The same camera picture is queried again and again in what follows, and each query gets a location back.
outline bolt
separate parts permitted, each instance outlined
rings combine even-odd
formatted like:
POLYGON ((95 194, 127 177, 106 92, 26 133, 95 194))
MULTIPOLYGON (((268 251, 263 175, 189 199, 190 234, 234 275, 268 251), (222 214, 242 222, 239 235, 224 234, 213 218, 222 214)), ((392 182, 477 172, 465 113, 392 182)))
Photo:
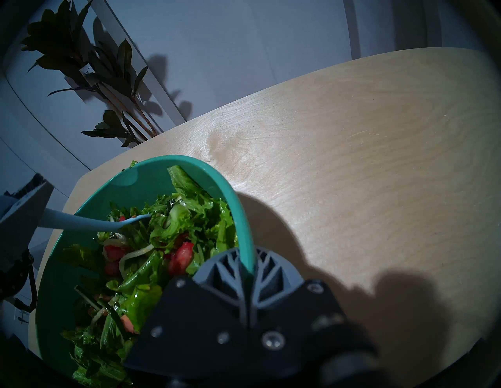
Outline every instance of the bolt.
POLYGON ((322 292, 324 292, 324 288, 321 284, 318 283, 310 283, 306 288, 309 292, 312 292, 314 294, 321 294, 322 292))
POLYGON ((222 331, 217 335, 217 343, 221 345, 229 341, 229 333, 227 331, 222 331))
POLYGON ((261 337, 261 343, 268 350, 280 350, 285 346, 285 337, 278 331, 267 331, 261 337))
POLYGON ((155 326, 154 328, 151 329, 151 336, 153 338, 158 338, 162 335, 163 329, 162 326, 155 326))

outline green salad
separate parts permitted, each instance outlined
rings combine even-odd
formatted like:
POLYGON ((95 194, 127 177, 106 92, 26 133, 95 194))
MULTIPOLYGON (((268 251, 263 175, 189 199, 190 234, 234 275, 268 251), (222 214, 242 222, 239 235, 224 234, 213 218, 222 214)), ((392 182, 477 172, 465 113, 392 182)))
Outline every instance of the green salad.
POLYGON ((60 257, 95 273, 75 287, 76 328, 61 333, 75 345, 73 378, 83 385, 132 384, 122 361, 170 278, 193 275, 205 260, 238 246, 228 205, 211 198, 181 167, 167 170, 175 193, 158 195, 142 210, 110 203, 109 221, 148 213, 149 220, 127 225, 122 233, 98 232, 99 249, 74 244, 60 257))

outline red tomato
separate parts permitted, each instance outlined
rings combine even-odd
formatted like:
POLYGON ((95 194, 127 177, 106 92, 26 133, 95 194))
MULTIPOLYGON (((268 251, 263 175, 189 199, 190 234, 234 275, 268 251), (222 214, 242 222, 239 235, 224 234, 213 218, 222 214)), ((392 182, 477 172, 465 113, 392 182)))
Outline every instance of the red tomato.
POLYGON ((106 254, 108 255, 108 261, 119 260, 125 255, 125 249, 119 246, 106 245, 104 247, 106 254))
POLYGON ((177 249, 181 246, 181 244, 186 240, 188 237, 188 232, 186 233, 181 233, 179 236, 176 237, 176 240, 174 241, 174 247, 172 249, 177 249))
POLYGON ((171 260, 169 261, 168 270, 169 270, 170 276, 179 276, 179 275, 183 274, 183 271, 181 270, 181 266, 175 260, 175 257, 172 257, 171 260))
POLYGON ((118 260, 110 261, 104 266, 104 273, 108 276, 118 276, 120 275, 120 269, 118 268, 118 260))
POLYGON ((122 323, 124 324, 125 331, 128 331, 129 333, 134 333, 134 325, 130 321, 129 317, 123 314, 120 319, 122 320, 122 323))
POLYGON ((169 262, 169 274, 171 276, 184 274, 193 258, 193 246, 193 243, 185 241, 171 257, 169 262))

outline wood grain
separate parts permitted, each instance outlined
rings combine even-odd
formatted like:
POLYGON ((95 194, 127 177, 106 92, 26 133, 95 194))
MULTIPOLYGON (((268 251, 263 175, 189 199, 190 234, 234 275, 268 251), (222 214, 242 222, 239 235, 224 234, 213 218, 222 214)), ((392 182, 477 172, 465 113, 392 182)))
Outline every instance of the wood grain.
POLYGON ((490 59, 464 49, 336 65, 117 156, 80 179, 65 211, 131 160, 211 164, 240 193, 256 244, 328 282, 383 365, 413 386, 467 352, 498 313, 500 85, 490 59))

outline sliced onion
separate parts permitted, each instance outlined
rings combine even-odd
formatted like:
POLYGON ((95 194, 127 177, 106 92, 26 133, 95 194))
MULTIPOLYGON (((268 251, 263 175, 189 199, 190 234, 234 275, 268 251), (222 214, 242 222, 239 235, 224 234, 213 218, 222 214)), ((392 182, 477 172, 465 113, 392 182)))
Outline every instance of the sliced onion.
POLYGON ((117 239, 122 241, 124 244, 127 244, 127 237, 125 237, 123 234, 115 232, 115 236, 117 239))
POLYGON ((129 246, 126 242, 123 242, 122 240, 119 240, 118 238, 108 238, 107 240, 104 240, 102 242, 104 246, 106 245, 113 245, 113 246, 129 246))
POLYGON ((153 248, 154 248, 153 244, 150 244, 147 247, 144 247, 144 248, 139 249, 137 251, 127 253, 124 257, 122 257, 120 259, 120 261, 118 262, 118 269, 120 270, 120 274, 122 275, 122 278, 125 279, 125 275, 126 275, 126 273, 125 273, 125 260, 131 259, 132 257, 144 255, 145 253, 148 253, 153 248))
MULTIPOLYGON (((110 306, 113 306, 113 304, 119 299, 120 297, 119 296, 114 296, 110 299, 110 301, 108 302, 108 304, 110 306)), ((99 320, 99 318, 101 318, 104 314, 104 311, 106 309, 103 307, 102 309, 100 309, 96 315, 94 316, 94 318, 92 318, 92 321, 91 321, 91 329, 96 325, 96 322, 99 320)))
POLYGON ((110 261, 110 259, 108 258, 108 254, 106 253, 106 249, 104 249, 104 247, 103 247, 103 256, 104 256, 106 262, 110 261))

